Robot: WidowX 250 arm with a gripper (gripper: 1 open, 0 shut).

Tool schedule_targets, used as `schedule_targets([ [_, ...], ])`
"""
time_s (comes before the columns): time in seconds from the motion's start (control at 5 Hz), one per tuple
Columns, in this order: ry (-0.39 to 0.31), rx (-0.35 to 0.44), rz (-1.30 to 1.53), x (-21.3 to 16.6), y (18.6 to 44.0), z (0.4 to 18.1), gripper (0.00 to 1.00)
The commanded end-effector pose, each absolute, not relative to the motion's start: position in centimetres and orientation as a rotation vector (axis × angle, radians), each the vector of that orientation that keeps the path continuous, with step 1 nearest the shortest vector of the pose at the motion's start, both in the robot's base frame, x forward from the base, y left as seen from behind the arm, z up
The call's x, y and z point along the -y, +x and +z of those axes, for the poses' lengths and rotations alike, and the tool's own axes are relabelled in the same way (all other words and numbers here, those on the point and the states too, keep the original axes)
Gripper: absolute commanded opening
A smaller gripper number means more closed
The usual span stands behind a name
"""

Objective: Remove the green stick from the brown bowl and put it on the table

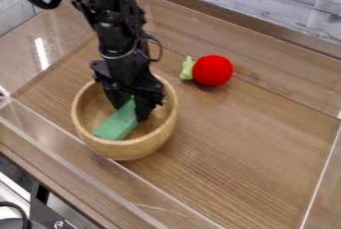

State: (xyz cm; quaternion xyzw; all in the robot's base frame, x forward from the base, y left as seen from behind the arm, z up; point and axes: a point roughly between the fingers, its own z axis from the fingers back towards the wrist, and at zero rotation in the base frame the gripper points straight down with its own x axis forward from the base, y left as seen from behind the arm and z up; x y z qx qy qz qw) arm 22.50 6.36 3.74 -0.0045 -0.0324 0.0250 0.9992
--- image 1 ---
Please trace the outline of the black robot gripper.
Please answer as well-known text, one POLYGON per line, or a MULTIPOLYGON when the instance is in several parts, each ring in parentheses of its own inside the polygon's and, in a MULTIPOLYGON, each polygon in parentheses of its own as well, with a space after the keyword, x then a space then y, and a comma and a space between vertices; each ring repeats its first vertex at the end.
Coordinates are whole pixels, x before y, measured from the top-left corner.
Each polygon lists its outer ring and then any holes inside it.
POLYGON ((164 104, 165 85, 151 73, 150 64, 156 62, 149 53, 133 52, 126 57, 95 60, 90 67, 95 81, 103 86, 106 96, 118 110, 131 96, 135 97, 138 121, 147 120, 156 106, 164 104))

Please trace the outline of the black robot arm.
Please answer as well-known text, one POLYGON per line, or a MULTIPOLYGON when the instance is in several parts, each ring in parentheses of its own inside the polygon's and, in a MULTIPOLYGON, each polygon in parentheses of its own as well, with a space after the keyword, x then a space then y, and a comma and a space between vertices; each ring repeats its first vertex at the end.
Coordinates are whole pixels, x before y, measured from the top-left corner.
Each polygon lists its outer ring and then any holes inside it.
MULTIPOLYGON (((28 0, 36 7, 51 10, 63 0, 28 0)), ((165 85, 151 73, 150 65, 160 58, 150 53, 145 31, 146 11, 137 0, 71 0, 82 12, 99 40, 102 59, 90 63, 94 79, 102 84, 115 108, 134 101, 138 120, 150 117, 164 104, 165 85)))

